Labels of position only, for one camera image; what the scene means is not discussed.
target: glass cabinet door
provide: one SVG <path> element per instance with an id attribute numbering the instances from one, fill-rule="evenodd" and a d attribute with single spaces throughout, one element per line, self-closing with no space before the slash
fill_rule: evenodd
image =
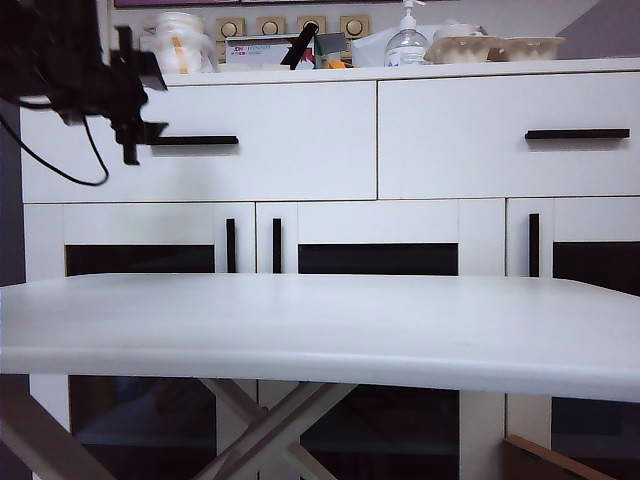
<path id="1" fill-rule="evenodd" d="M 27 255 L 36 263 L 43 256 L 62 262 L 48 270 L 45 262 L 34 265 L 30 280 L 255 268 L 253 204 L 39 207 L 26 208 Z M 48 245 L 39 244 L 39 233 Z M 190 479 L 215 458 L 224 434 L 224 420 L 218 426 L 217 420 L 225 407 L 216 409 L 197 379 L 32 376 L 31 383 L 41 403 L 63 412 L 73 435 L 118 479 Z"/>
<path id="2" fill-rule="evenodd" d="M 501 200 L 271 203 L 256 214 L 260 272 L 504 274 Z M 291 388 L 261 381 L 259 396 L 270 407 Z M 341 480 L 493 479 L 503 420 L 501 394 L 360 385 L 300 441 Z"/>
<path id="3" fill-rule="evenodd" d="M 518 199 L 509 200 L 508 212 L 510 244 L 519 247 L 508 252 L 510 274 L 529 269 L 533 235 L 541 276 L 640 295 L 640 198 Z M 638 478 L 640 404 L 541 401 L 554 450 L 614 478 Z"/>

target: table leg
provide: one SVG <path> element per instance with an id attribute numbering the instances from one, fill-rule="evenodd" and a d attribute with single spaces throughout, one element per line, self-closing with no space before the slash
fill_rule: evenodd
<path id="1" fill-rule="evenodd" d="M 215 386 L 212 382 L 215 381 L 203 383 Z M 290 452 L 288 447 L 294 440 L 355 387 L 349 384 L 301 383 L 268 413 L 262 414 L 263 410 L 256 406 L 261 412 L 260 418 L 193 480 L 226 480 L 259 470 L 261 464 L 271 455 L 283 450 Z M 223 390 L 228 394 L 234 389 L 223 387 Z M 251 413 L 248 410 L 258 413 L 242 399 L 238 402 L 237 408 L 240 411 L 247 410 L 244 413 Z M 305 463 L 304 454 L 301 458 L 305 469 L 308 470 L 306 473 L 312 474 L 317 471 L 314 468 L 317 468 L 319 463 Z"/>
<path id="2" fill-rule="evenodd" d="M 10 375 L 0 375 L 0 438 L 42 480 L 115 480 Z"/>
<path id="3" fill-rule="evenodd" d="M 248 425 L 268 414 L 266 408 L 257 405 L 233 380 L 202 378 L 200 381 Z M 282 451 L 282 455 L 305 480 L 337 480 L 298 442 L 291 443 Z"/>

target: box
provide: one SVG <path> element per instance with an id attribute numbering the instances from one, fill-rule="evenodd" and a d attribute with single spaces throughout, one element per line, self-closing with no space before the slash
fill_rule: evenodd
<path id="1" fill-rule="evenodd" d="M 297 34 L 228 37 L 225 40 L 227 63 L 280 64 L 296 38 L 298 38 Z M 313 41 L 311 41 L 296 70 L 314 68 L 313 50 Z"/>

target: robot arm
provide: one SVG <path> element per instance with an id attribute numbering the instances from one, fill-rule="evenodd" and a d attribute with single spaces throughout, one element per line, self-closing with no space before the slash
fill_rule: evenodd
<path id="1" fill-rule="evenodd" d="M 55 110 L 67 125 L 86 116 L 111 121 L 124 163 L 138 165 L 136 145 L 153 143 L 166 123 L 147 123 L 143 86 L 166 90 L 155 56 L 134 50 L 118 27 L 119 49 L 102 62 L 95 0 L 3 0 L 0 7 L 0 98 Z M 47 104 L 21 97 L 46 96 Z"/>

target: pump bottle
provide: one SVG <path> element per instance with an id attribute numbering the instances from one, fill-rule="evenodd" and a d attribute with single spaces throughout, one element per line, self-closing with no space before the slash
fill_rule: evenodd
<path id="1" fill-rule="evenodd" d="M 385 66 L 399 67 L 403 65 L 425 64 L 424 57 L 429 48 L 429 41 L 416 31 L 416 19 L 411 15 L 414 4 L 424 5 L 419 0 L 403 0 L 405 16 L 400 21 L 400 32 L 394 35 L 385 50 Z"/>

